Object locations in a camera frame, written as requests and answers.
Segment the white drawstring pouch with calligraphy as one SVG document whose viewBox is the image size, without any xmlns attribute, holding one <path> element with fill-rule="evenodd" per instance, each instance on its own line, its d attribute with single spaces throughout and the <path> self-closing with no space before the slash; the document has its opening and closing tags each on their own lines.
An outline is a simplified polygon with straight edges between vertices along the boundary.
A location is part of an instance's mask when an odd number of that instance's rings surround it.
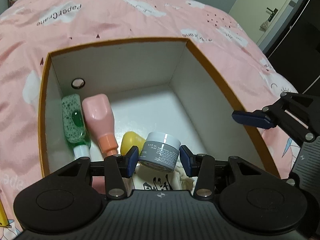
<svg viewBox="0 0 320 240">
<path fill-rule="evenodd" d="M 193 191 L 195 180 L 189 178 L 182 167 L 177 164 L 173 172 L 156 171 L 143 165 L 136 167 L 132 176 L 134 188 L 137 190 L 189 190 Z"/>
</svg>

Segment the small grey cream jar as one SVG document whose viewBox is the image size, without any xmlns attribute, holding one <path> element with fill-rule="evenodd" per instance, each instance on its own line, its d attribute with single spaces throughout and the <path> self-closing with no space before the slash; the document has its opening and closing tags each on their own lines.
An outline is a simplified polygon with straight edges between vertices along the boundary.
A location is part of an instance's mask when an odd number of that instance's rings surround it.
<svg viewBox="0 0 320 240">
<path fill-rule="evenodd" d="M 173 172 L 179 156 L 181 142 L 162 132 L 148 134 L 138 161 L 140 164 L 161 172 Z"/>
</svg>

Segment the pink bottle orange cap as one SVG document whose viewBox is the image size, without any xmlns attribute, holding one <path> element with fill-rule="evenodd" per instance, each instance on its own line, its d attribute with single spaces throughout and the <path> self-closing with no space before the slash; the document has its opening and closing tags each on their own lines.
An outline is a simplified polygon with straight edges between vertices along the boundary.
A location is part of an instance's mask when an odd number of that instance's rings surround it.
<svg viewBox="0 0 320 240">
<path fill-rule="evenodd" d="M 103 157 L 118 154 L 114 131 L 114 114 L 105 94 L 97 94 L 82 101 L 86 124 L 98 142 Z"/>
</svg>

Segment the green gel bottle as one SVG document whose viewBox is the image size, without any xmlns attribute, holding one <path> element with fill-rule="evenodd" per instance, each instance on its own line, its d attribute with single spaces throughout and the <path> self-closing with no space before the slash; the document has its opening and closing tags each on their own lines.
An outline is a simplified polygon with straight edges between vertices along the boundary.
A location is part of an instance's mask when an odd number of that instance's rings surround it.
<svg viewBox="0 0 320 240">
<path fill-rule="evenodd" d="M 63 130 L 68 146 L 73 150 L 76 159 L 90 158 L 91 139 L 85 125 L 80 96 L 71 94 L 63 97 L 61 107 Z"/>
</svg>

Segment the orange cardboard box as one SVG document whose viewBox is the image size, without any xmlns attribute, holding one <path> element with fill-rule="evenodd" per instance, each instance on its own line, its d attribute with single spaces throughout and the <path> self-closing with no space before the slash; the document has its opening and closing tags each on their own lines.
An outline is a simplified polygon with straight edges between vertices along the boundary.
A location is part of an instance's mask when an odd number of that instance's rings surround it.
<svg viewBox="0 0 320 240">
<path fill-rule="evenodd" d="M 39 99 L 39 150 L 44 176 L 73 161 L 63 135 L 64 96 L 105 94 L 116 140 L 127 131 L 166 132 L 194 153 L 220 160 L 238 155 L 278 176 L 260 132 L 237 124 L 234 110 L 262 105 L 242 96 L 188 38 L 147 37 L 82 44 L 48 53 Z"/>
</svg>

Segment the pink printed bed blanket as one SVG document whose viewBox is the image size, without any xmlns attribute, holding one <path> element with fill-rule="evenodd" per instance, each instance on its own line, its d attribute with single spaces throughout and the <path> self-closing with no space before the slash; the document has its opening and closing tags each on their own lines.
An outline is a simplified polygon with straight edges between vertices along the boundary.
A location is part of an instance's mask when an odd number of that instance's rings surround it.
<svg viewBox="0 0 320 240">
<path fill-rule="evenodd" d="M 192 0 L 19 0 L 1 14 L 1 202 L 10 228 L 21 230 L 13 203 L 44 175 L 39 99 L 51 51 L 130 38 L 188 38 L 242 96 L 263 108 L 295 88 L 278 74 L 234 18 Z M 298 154 L 280 128 L 258 129 L 281 178 Z"/>
</svg>

